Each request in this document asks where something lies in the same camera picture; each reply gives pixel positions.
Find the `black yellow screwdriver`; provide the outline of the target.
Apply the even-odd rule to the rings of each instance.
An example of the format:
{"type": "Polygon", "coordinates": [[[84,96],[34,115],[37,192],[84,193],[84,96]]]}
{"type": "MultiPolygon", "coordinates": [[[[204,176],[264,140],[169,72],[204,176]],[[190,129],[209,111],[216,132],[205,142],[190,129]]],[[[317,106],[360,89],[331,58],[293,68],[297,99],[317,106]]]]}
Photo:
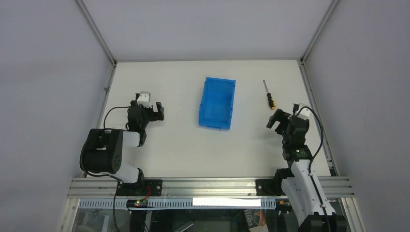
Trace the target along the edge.
{"type": "Polygon", "coordinates": [[[266,90],[267,101],[268,101],[269,107],[271,108],[271,110],[275,110],[276,109],[276,103],[273,100],[273,97],[272,97],[270,91],[268,90],[268,87],[266,85],[265,80],[263,80],[263,84],[264,84],[264,87],[265,87],[265,90],[266,90]]]}

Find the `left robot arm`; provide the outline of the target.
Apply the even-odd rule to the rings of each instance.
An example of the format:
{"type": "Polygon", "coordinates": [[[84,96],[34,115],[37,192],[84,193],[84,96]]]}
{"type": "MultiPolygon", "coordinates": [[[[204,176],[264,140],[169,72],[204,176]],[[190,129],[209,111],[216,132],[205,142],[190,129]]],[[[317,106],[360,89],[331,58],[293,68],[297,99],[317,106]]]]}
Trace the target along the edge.
{"type": "Polygon", "coordinates": [[[124,184],[142,185],[145,181],[140,168],[122,160],[123,148],[142,147],[150,122],[164,120],[161,102],[151,104],[151,94],[141,91],[126,106],[127,123],[124,129],[91,129],[80,152],[79,165],[83,172],[93,177],[111,177],[124,184]]]}

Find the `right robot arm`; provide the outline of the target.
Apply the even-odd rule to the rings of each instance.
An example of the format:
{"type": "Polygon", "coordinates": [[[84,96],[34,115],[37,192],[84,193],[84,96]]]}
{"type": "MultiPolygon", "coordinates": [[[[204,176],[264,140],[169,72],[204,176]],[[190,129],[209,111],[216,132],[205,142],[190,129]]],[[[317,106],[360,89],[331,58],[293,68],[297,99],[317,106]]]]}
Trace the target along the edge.
{"type": "Polygon", "coordinates": [[[267,128],[279,125],[275,132],[282,136],[282,155],[288,167],[276,171],[276,191],[282,191],[291,203],[298,220],[299,232],[345,232],[348,224],[329,203],[316,174],[314,160],[323,146],[324,133],[320,126],[320,143],[311,153],[306,145],[310,116],[320,122],[317,114],[306,104],[294,104],[291,113],[277,109],[270,116],[267,128]]]}

